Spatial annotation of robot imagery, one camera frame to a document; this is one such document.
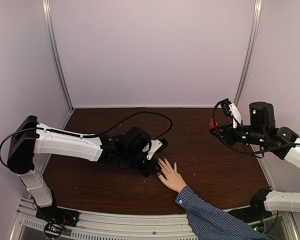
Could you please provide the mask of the red nail polish bottle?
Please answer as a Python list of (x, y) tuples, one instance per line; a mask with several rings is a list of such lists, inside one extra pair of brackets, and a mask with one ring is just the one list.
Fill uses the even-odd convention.
[(218, 123), (215, 123), (213, 119), (210, 120), (209, 129), (213, 130), (215, 127), (218, 127)]

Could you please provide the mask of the blue checked shirt forearm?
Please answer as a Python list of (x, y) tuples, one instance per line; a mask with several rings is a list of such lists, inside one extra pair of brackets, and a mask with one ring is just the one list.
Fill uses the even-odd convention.
[(214, 207), (186, 186), (175, 198), (185, 210), (188, 224), (200, 240), (276, 240), (253, 230), (242, 220)]

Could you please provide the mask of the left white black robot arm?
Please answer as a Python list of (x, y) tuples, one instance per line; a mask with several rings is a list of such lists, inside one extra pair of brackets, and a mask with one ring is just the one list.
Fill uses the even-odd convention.
[(140, 127), (115, 136), (83, 134), (49, 127), (28, 116), (10, 137), (7, 168), (17, 174), (37, 206), (51, 222), (62, 218), (52, 191), (33, 162), (35, 154), (60, 155), (90, 162), (120, 165), (138, 170), (143, 177), (161, 171), (153, 158), (163, 146)]

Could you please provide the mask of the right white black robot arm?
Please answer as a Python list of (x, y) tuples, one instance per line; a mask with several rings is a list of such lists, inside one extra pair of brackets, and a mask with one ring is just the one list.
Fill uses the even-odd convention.
[[(288, 127), (276, 127), (274, 106), (253, 102), (249, 104), (249, 114), (250, 124), (245, 125), (237, 106), (223, 99), (213, 108), (209, 132), (237, 153), (257, 158), (273, 153), (300, 169), (300, 136)], [(300, 192), (262, 189), (252, 197), (246, 216), (256, 221), (274, 211), (300, 213)]]

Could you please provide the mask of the pale hand with long nails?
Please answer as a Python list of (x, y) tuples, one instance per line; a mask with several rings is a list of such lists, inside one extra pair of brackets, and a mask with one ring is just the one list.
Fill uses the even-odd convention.
[(179, 194), (187, 186), (187, 184), (183, 177), (178, 173), (177, 163), (174, 162), (172, 166), (166, 158), (159, 158), (158, 163), (161, 167), (161, 171), (157, 173), (160, 181), (166, 187)]

